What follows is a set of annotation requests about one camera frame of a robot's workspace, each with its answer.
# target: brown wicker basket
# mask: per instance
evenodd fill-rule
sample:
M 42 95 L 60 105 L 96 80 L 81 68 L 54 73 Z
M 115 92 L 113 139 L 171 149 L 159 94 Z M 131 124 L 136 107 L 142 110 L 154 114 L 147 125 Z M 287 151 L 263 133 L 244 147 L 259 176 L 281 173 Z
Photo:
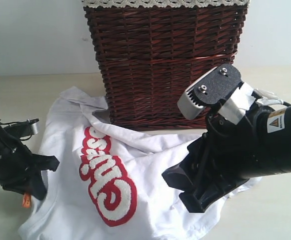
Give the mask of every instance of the brown wicker basket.
M 138 131 L 204 128 L 177 107 L 202 74 L 233 63 L 247 5 L 84 7 L 113 124 Z

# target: red and white lettering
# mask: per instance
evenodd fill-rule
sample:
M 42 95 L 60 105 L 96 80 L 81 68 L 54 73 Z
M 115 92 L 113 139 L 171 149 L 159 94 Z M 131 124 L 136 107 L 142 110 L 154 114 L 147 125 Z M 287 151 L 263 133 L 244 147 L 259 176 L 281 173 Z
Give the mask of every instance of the red and white lettering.
M 103 221 L 110 227 L 125 224 L 137 208 L 137 188 L 121 159 L 110 155 L 110 137 L 88 127 L 84 131 L 79 175 L 90 179 L 88 193 Z

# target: robotic arm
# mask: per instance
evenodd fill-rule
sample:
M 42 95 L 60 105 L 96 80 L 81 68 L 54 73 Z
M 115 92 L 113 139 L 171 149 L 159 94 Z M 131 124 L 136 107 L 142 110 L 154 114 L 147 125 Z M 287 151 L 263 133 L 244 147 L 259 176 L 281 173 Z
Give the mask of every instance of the robotic arm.
M 0 185 L 4 190 L 27 193 L 43 200 L 47 189 L 41 171 L 56 171 L 59 161 L 55 156 L 33 154 L 22 144 L 38 133 L 38 121 L 0 122 Z
M 271 105 L 286 105 L 275 111 Z M 204 213 L 250 178 L 291 173 L 291 105 L 253 89 L 230 64 L 215 67 L 188 87 L 178 107 L 193 120 L 206 113 L 207 132 L 188 155 L 162 173 L 190 213 Z

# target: lace trim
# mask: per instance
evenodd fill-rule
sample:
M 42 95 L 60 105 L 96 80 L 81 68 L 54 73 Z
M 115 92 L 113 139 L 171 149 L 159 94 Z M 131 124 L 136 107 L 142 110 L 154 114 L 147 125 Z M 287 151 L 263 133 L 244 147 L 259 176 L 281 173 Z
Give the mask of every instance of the lace trim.
M 233 6 L 233 5 L 246 5 L 250 3 L 250 0 L 81 0 L 84 7 L 97 8 L 111 8 L 118 7 L 124 8 L 126 6 L 138 8 L 145 7 L 151 8 L 157 6 L 159 8 L 172 7 L 179 8 L 184 6 L 186 8 L 193 8 L 198 6 L 205 8 L 209 5 L 212 6 Z

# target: metal bolt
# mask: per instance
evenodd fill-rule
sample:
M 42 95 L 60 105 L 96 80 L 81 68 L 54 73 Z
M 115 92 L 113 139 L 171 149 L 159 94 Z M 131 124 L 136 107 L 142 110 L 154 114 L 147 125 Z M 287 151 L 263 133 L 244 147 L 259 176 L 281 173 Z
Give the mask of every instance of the metal bolt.
M 226 75 L 227 72 L 228 72 L 228 69 L 226 69 L 225 67 L 222 68 L 222 69 L 220 70 L 220 73 L 221 73 L 222 75 Z
M 206 85 L 201 85 L 200 87 L 199 87 L 199 91 L 201 92 L 201 93 L 206 93 L 206 91 L 207 91 L 207 86 Z

